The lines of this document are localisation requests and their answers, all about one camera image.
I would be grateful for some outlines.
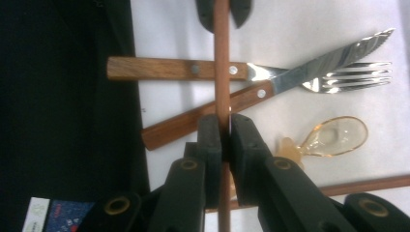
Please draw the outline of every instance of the wooden handle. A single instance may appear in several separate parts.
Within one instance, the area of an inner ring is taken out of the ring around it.
[[[230,95],[231,112],[237,113],[274,95],[271,81],[257,82]],[[197,130],[200,117],[215,113],[215,102],[210,102],[183,114],[177,115],[142,131],[145,147],[152,151]]]
[[[213,61],[109,57],[106,71],[110,80],[215,80],[214,65]],[[229,67],[237,69],[230,79],[248,79],[246,63],[230,62]]]

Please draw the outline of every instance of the rivet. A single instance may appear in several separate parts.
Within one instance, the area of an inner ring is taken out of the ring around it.
[[[198,74],[199,73],[199,66],[198,65],[192,65],[192,67],[190,67],[190,71],[194,74]]]
[[[236,68],[235,66],[229,67],[229,73],[231,73],[231,74],[238,73],[238,68]]]
[[[389,211],[386,209],[386,207],[368,198],[360,199],[359,205],[366,212],[376,217],[383,218],[389,214]]]
[[[275,159],[274,165],[282,170],[287,170],[291,167],[291,164],[284,159]]]
[[[195,169],[198,166],[198,163],[196,163],[193,160],[184,160],[181,162],[181,167],[186,169],[186,170],[192,170]]]
[[[109,200],[104,207],[108,215],[115,216],[124,213],[131,205],[129,198],[119,196]]]
[[[259,99],[263,99],[263,98],[265,98],[265,96],[266,96],[266,91],[265,90],[258,90],[257,91],[257,97]]]

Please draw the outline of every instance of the wooden rod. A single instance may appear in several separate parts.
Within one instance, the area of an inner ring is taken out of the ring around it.
[[[222,173],[220,182],[219,231],[230,231],[229,162],[229,1],[216,0],[214,5],[215,99],[220,122]]]
[[[323,187],[320,188],[320,190],[323,192],[323,194],[327,196],[336,196],[364,191],[394,189],[409,186],[410,175],[403,175],[370,181],[347,183],[337,186]]]

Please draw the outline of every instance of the knife blade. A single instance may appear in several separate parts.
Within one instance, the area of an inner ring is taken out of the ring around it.
[[[296,87],[303,82],[362,59],[383,44],[393,31],[394,29],[388,29],[379,32],[371,37],[366,37],[360,41],[331,51],[296,69],[276,76],[271,76],[269,72],[263,70],[263,72],[258,74],[266,76],[266,80],[259,81],[246,89],[231,94],[232,113],[239,112],[259,102],[263,102],[273,95],[277,95]],[[262,97],[258,97],[260,91],[264,91]],[[196,131],[199,118],[211,113],[215,113],[214,102],[210,102],[148,127],[142,131],[144,144],[148,150],[154,150],[184,135],[194,132]]]

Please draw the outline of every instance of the black cloth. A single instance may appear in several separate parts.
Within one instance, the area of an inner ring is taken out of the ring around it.
[[[133,48],[128,0],[1,1],[1,231],[21,231],[32,196],[148,193],[137,84],[105,71]]]

